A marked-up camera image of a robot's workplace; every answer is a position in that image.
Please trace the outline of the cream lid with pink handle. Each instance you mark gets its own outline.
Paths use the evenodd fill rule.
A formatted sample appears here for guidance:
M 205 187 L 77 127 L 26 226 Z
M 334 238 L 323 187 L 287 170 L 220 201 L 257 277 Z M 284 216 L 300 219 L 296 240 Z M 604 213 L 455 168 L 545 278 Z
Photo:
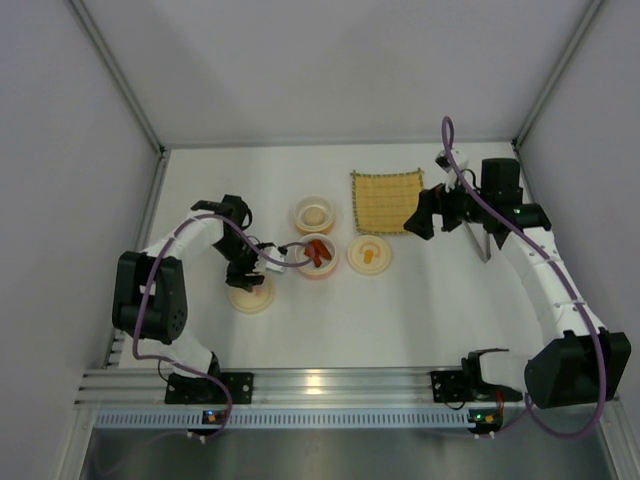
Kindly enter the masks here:
M 260 285 L 251 292 L 230 287 L 228 297 L 233 308 L 243 314 L 258 314 L 265 311 L 274 301 L 275 287 L 270 276 L 265 276 Z

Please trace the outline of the metal tongs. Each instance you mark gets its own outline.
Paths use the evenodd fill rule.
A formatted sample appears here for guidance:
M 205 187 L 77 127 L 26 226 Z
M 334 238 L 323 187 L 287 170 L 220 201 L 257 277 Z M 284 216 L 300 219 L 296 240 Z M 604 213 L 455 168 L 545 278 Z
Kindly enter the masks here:
M 480 225 L 464 222 L 463 227 L 474 252 L 482 263 L 487 264 L 492 258 L 490 235 Z

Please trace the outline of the cream lid with orange handle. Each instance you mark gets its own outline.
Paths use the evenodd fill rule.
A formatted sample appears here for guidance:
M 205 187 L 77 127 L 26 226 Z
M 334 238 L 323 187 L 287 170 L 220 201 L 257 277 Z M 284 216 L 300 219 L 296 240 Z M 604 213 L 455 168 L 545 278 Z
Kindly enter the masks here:
M 357 273 L 375 276 L 385 272 L 391 264 L 392 250 L 381 237 L 360 235 L 350 242 L 347 261 Z

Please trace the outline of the orange chicken drumstick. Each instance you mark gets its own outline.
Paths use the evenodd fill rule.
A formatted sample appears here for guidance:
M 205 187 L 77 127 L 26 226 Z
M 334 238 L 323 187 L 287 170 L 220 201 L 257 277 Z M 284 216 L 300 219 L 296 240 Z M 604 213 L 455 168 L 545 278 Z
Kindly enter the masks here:
M 320 268 L 322 266 L 320 250 L 314 240 L 307 244 L 304 249 L 304 254 L 313 262 L 315 268 Z

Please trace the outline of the orange sausage piece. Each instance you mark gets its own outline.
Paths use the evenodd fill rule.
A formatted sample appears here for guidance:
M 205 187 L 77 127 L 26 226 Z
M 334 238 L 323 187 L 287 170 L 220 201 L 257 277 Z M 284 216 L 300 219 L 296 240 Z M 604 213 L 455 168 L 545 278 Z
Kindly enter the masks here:
M 333 259 L 333 255 L 332 255 L 331 251 L 326 247 L 326 245 L 322 241 L 319 241 L 317 243 L 317 249 L 319 251 L 320 256 L 323 259 L 326 259 L 326 260 L 329 260 L 329 261 L 331 261 Z

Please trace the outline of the orange bowl white inside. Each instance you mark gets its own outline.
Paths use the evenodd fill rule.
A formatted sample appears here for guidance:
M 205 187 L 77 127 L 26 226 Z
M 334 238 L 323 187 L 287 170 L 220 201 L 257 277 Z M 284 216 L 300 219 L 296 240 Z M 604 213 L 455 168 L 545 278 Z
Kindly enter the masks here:
M 293 223 L 302 234 L 330 232 L 336 219 L 334 204 L 319 195 L 300 199 L 293 208 Z

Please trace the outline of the pink bowl white inside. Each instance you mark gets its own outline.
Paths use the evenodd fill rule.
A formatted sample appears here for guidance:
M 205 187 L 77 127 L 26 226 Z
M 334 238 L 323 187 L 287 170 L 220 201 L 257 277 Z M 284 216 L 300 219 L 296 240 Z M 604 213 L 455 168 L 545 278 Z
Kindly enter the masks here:
M 322 241 L 333 255 L 333 259 L 331 261 L 321 257 L 322 266 L 320 268 L 315 268 L 313 262 L 304 254 L 305 247 L 312 240 L 314 240 L 316 244 L 319 241 Z M 302 243 L 302 246 L 296 246 L 293 251 L 294 259 L 297 262 L 303 263 L 303 266 L 298 269 L 300 274 L 311 280 L 322 280 L 329 277 L 336 269 L 339 261 L 338 249 L 335 242 L 330 237 L 317 233 L 302 237 L 300 242 Z

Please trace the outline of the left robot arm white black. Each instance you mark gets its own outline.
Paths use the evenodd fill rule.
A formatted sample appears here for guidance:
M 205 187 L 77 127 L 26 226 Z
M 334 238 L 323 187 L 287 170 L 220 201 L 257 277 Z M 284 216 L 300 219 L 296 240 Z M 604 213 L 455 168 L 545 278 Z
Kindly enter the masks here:
M 227 262 L 226 283 L 252 294 L 264 285 L 258 248 L 245 234 L 253 214 L 239 196 L 196 202 L 182 223 L 142 251 L 127 251 L 117 262 L 112 322 L 132 339 L 132 356 L 173 366 L 192 384 L 220 383 L 216 355 L 187 328 L 185 273 L 207 251 Z

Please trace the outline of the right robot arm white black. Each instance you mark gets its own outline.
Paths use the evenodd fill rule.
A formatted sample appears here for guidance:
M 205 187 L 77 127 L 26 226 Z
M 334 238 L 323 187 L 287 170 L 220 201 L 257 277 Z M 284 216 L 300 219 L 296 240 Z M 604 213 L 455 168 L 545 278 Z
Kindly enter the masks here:
M 611 332 L 587 306 L 561 259 L 551 222 L 537 203 L 524 200 L 514 159 L 482 162 L 480 184 L 461 181 L 445 155 L 437 164 L 447 179 L 418 197 L 406 231 L 429 240 L 434 216 L 451 232 L 478 224 L 492 236 L 518 275 L 542 334 L 536 354 L 496 347 L 470 354 L 481 385 L 502 387 L 515 399 L 529 396 L 541 409 L 611 400 L 631 355 L 622 332 Z

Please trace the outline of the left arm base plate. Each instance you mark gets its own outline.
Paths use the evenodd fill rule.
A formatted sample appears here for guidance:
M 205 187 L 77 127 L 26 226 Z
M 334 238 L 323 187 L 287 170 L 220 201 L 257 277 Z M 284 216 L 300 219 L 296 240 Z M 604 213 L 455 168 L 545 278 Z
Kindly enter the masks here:
M 234 405 L 252 403 L 253 380 L 251 372 L 223 372 L 219 376 L 219 381 L 228 390 Z M 223 390 L 210 380 L 171 373 L 164 402 L 168 405 L 208 405 L 225 404 L 227 399 Z

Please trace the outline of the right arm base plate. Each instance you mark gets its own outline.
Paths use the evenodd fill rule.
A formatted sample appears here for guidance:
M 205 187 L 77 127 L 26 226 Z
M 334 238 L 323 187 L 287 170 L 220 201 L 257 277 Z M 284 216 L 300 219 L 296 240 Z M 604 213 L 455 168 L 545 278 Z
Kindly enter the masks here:
M 484 382 L 478 374 L 463 370 L 430 372 L 433 398 L 436 403 L 519 402 L 523 394 L 503 385 Z

